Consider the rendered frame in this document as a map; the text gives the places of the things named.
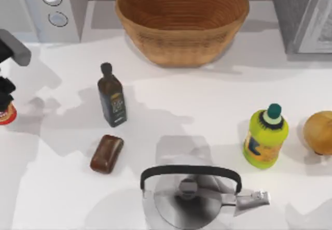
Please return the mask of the red and white can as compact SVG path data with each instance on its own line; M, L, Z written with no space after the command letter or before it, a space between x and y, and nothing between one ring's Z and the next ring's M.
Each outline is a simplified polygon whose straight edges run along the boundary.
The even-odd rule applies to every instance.
M13 103L10 103L5 111L0 111L0 125L7 125L17 117L17 110Z

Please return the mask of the pale microwave oven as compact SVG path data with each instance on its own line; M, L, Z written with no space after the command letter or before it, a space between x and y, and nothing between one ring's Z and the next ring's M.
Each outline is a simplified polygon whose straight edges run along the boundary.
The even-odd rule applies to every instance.
M89 0L62 0L49 6L42 0L0 0L0 28L23 42L80 42ZM53 26L48 15L62 12L68 17L65 27Z

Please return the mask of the dark olive oil bottle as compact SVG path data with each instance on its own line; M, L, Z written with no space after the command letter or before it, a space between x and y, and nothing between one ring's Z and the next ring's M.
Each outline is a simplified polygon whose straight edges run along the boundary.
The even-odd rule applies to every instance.
M111 127L117 127L127 120L123 87L110 63L101 64L101 72L103 77L98 81L98 91L103 115Z

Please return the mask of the brown bread loaf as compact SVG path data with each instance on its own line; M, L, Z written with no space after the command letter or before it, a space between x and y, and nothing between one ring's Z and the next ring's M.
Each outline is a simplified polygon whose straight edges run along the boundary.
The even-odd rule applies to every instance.
M90 168L98 173L110 174L123 148L124 140L113 135L104 135L94 155L91 158Z

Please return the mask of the brown woven basket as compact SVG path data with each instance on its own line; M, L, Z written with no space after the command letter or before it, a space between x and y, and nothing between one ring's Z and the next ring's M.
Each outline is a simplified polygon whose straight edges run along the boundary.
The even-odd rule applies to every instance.
M116 0L131 41L152 63L203 66L223 53L243 25L249 0Z

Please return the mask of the yellow-green bottle with green cap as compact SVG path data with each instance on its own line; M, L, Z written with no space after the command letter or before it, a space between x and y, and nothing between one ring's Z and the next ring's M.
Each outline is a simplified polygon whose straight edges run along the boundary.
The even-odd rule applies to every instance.
M243 155L256 168L268 169L277 161L280 149L288 136L288 123L282 107L272 103L252 114L243 144Z

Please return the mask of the brown onion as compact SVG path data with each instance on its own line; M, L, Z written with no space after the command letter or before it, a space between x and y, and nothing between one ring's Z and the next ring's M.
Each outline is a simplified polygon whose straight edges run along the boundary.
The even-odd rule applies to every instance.
M303 126L307 145L318 155L332 155L332 111L311 115Z

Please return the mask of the grey cabinet door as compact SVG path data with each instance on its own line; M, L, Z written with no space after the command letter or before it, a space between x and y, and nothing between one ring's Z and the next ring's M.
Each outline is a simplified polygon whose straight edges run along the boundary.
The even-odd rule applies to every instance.
M332 53L332 0L308 0L294 39L297 53Z

